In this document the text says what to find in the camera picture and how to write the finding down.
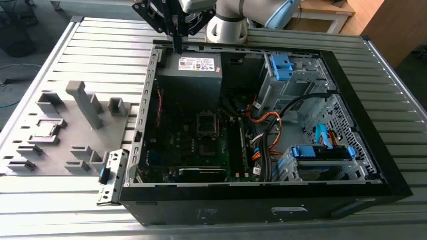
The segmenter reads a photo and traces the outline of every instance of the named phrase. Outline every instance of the black cable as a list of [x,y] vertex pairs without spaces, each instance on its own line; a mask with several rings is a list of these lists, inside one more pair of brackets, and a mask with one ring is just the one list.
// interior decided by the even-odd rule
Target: black cable
[[[320,98],[320,99],[327,99],[334,95],[334,93],[330,92],[322,92],[322,93],[311,93],[303,96],[296,97],[294,100],[291,100],[287,105],[284,106],[284,108],[282,109],[282,111],[279,112],[279,116],[280,119],[283,118],[283,116],[286,115],[286,113],[303,101],[306,101],[307,99],[312,99],[312,98]],[[264,135],[262,136],[260,139],[260,147],[259,147],[259,151],[260,151],[260,158],[262,158],[262,162],[266,162],[266,174],[267,176],[264,177],[266,182],[271,182],[271,166],[272,166],[272,159],[271,159],[271,155],[270,155],[270,149],[268,149],[268,135],[270,132],[274,129],[275,124],[278,124],[278,121],[271,121],[266,131],[264,131]]]

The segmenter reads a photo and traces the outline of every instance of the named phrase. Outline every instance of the floor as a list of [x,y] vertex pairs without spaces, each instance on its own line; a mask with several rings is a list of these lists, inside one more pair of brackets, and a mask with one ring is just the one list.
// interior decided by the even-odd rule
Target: floor
[[[63,2],[61,11],[55,11],[51,2],[47,0],[35,0],[36,5],[32,7],[39,24],[28,28],[29,36],[36,44],[36,52],[24,58],[11,58],[0,50],[0,68],[11,64],[35,64],[43,65],[51,50],[67,28],[72,16],[85,16],[92,18],[140,20],[141,18],[128,6],[111,6],[99,4],[83,4]],[[427,108],[427,61],[410,55],[399,68],[396,69],[414,95],[419,99],[423,107]],[[0,130],[3,129],[9,116],[13,113],[16,105],[25,94],[37,72],[36,66],[16,66],[1,70],[0,78],[13,79],[8,85],[0,85]]]

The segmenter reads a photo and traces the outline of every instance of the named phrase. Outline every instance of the blue latch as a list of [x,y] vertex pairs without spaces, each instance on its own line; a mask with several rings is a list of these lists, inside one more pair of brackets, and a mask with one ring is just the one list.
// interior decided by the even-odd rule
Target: blue latch
[[358,155],[356,150],[352,146],[347,148],[351,158],[354,159]]
[[290,81],[294,75],[294,63],[287,54],[271,55],[272,68],[278,81]]
[[108,180],[109,180],[109,174],[111,174],[111,168],[107,168],[104,167],[100,171],[100,174],[99,174],[99,180],[97,182],[103,185],[107,185],[108,183]]
[[315,148],[312,146],[296,146],[292,147],[294,157],[298,158],[315,158]]

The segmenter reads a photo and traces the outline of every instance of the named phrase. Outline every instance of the blue cable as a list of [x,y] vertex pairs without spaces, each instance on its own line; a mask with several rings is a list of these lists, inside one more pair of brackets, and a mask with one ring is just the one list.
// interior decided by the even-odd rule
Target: blue cable
[[20,103],[20,101],[17,101],[17,102],[15,102],[15,103],[12,103],[12,104],[9,104],[9,105],[0,106],[0,109],[5,109],[5,108],[8,108],[8,107],[12,107],[12,106],[15,106],[15,105],[19,104],[19,103]]

